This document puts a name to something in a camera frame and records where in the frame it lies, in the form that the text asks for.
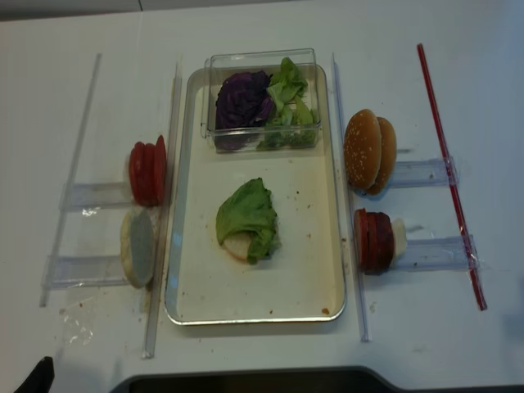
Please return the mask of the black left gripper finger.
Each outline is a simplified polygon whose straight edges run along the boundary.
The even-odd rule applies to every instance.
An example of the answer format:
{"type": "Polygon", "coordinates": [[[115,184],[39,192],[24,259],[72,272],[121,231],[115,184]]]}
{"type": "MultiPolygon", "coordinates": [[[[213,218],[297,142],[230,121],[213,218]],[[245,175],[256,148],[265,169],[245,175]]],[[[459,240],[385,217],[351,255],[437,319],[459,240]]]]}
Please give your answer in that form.
{"type": "Polygon", "coordinates": [[[52,357],[43,357],[29,376],[15,390],[15,393],[48,393],[54,381],[54,363],[52,357]]]}

